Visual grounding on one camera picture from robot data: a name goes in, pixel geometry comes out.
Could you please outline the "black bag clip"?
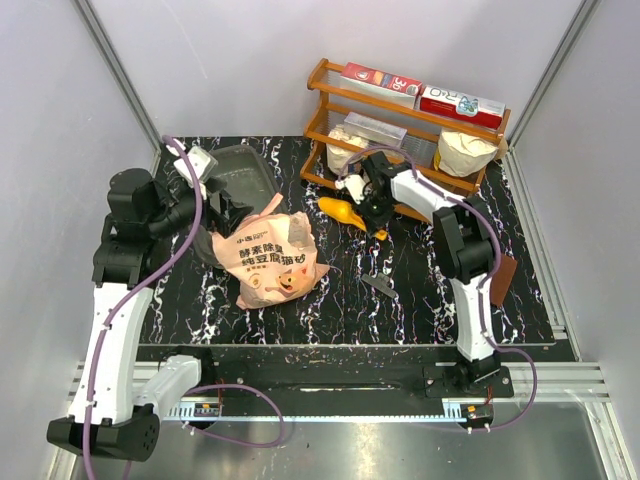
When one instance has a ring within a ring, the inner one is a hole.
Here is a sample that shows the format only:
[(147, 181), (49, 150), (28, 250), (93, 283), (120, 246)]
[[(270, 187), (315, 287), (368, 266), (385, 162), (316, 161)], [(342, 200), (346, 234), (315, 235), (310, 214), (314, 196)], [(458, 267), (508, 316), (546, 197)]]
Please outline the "black bag clip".
[(375, 275), (363, 274), (360, 280), (389, 298), (397, 297), (397, 292), (391, 285), (391, 278), (383, 273), (376, 273)]

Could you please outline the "aluminium rail frame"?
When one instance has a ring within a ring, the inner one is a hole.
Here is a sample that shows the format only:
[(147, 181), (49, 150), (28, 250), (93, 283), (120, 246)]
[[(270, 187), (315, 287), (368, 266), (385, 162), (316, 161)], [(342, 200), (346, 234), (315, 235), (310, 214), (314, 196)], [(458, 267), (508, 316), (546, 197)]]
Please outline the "aluminium rail frame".
[[(393, 345), (152, 343), (143, 345)], [(140, 390), (168, 362), (136, 361)], [(546, 343), (500, 343), (514, 396), (434, 398), (401, 391), (260, 389), (217, 376), (170, 410), (136, 478), (635, 479), (638, 448), (623, 435), (601, 367), (565, 326)]]

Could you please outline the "silver grey flat box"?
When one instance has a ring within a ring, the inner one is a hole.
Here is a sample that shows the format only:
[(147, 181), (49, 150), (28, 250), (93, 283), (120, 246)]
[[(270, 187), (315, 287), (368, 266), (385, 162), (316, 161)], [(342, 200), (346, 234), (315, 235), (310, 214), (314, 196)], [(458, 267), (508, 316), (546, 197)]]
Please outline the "silver grey flat box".
[(399, 148), (406, 135), (407, 129), (376, 120), (356, 112), (350, 112), (343, 121), (345, 130), (351, 135), (357, 135), (380, 145)]

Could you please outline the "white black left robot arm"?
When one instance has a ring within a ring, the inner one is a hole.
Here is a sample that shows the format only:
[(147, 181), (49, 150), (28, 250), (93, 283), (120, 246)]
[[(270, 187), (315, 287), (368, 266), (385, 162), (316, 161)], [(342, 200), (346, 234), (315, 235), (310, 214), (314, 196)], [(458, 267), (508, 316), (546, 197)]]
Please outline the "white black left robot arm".
[(157, 281), (175, 263), (164, 240), (191, 227), (193, 242), (208, 227), (230, 233), (251, 212), (226, 182), (199, 177), (195, 195), (182, 180), (176, 193), (132, 168), (110, 180), (101, 243), (93, 256), (93, 326), (86, 363), (68, 413), (50, 421), (46, 439), (76, 455), (143, 462), (156, 447), (160, 423), (190, 390), (213, 390), (208, 354), (179, 348), (140, 390), (133, 386), (139, 336)]

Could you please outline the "white crumpled bag left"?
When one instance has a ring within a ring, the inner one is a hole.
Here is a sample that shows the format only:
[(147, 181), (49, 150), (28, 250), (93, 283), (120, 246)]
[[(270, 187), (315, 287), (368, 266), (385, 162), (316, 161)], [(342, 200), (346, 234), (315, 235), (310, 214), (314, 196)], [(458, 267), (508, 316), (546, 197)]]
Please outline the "white crumpled bag left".
[[(357, 148), (358, 151), (370, 147), (368, 139), (349, 134), (343, 124), (336, 125), (330, 132), (329, 137), (334, 140), (348, 143)], [(329, 170), (336, 176), (340, 176), (343, 167), (348, 160), (355, 154), (354, 151), (338, 147), (333, 144), (327, 144), (327, 166)]]

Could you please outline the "grey plastic litter box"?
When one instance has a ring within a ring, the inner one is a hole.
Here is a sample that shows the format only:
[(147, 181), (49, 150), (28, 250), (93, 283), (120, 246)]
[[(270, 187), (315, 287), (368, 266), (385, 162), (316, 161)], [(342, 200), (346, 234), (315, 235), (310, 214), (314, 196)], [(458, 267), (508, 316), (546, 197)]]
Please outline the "grey plastic litter box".
[[(279, 188), (268, 163), (248, 145), (235, 145), (208, 151), (218, 160), (211, 178), (224, 180), (227, 185), (221, 193), (228, 193), (235, 202), (253, 207), (249, 215), (261, 213), (271, 202)], [(203, 263), (218, 268), (211, 234), (205, 225), (199, 227), (193, 242), (194, 250)]]

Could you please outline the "brown scouring pad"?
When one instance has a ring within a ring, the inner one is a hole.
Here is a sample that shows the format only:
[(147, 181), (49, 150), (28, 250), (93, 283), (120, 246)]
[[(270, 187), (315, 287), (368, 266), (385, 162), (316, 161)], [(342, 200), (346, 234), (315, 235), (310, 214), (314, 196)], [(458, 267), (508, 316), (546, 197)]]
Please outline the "brown scouring pad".
[(517, 266), (518, 262), (514, 258), (506, 254), (501, 255), (500, 267), (491, 279), (490, 303), (493, 306), (501, 307), (503, 305)]

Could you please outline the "red white blue box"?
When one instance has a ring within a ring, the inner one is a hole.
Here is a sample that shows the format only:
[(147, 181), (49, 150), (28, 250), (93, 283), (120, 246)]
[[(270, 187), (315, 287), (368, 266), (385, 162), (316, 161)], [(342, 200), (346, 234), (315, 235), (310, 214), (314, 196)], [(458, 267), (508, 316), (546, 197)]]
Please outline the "red white blue box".
[(505, 115), (503, 103), (426, 85), (419, 100), (422, 112), (496, 130)]

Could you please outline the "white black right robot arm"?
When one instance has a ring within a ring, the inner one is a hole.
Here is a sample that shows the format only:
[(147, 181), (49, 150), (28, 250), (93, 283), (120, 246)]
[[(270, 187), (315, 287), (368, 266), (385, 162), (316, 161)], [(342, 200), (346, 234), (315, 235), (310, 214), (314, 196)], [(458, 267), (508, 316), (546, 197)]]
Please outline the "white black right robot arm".
[(486, 208), (475, 197), (438, 186), (407, 162), (390, 162), (381, 148), (367, 152), (361, 164), (366, 179), (353, 199), (367, 233), (383, 229), (399, 204), (431, 223), (436, 264), (453, 289), (458, 324), (460, 359), (449, 377), (463, 394), (480, 394), (501, 368), (489, 322), (491, 277), (501, 253)]

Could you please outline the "yellow plastic scoop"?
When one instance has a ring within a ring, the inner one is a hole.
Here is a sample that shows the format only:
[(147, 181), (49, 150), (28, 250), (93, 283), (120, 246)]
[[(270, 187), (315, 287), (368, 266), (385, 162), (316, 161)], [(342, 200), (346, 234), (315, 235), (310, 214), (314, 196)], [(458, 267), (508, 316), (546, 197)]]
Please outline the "yellow plastic scoop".
[[(331, 197), (320, 197), (317, 201), (318, 208), (339, 223), (352, 225), (367, 234), (366, 225), (351, 203)], [(384, 241), (388, 238), (388, 223), (379, 225), (379, 231), (375, 236), (377, 240)]]

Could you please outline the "red white toothpaste box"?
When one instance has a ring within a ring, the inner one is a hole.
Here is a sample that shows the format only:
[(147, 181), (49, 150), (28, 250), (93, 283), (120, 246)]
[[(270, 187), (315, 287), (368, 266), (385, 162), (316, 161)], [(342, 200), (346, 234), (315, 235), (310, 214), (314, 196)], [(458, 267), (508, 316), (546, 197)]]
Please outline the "red white toothpaste box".
[(339, 77), (339, 87), (413, 109), (423, 90), (419, 80), (349, 62)]

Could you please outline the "white paper bag right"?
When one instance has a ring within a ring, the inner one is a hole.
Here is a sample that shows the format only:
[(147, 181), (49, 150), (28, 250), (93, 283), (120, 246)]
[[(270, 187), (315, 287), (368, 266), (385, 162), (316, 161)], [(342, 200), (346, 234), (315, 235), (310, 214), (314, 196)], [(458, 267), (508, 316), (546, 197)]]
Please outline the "white paper bag right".
[(497, 157), (499, 147), (466, 133), (443, 129), (437, 142), (434, 166), (453, 177), (478, 172)]

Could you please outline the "pink cat litter bag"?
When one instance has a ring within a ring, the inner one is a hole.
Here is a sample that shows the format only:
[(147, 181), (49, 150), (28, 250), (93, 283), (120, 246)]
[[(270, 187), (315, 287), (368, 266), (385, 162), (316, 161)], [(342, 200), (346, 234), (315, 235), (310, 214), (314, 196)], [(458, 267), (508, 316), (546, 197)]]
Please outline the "pink cat litter bag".
[(217, 261), (239, 281), (236, 304), (243, 310), (300, 298), (330, 270), (318, 261), (307, 214), (278, 213), (282, 200), (275, 194), (260, 213), (243, 219), (227, 237), (212, 234)]

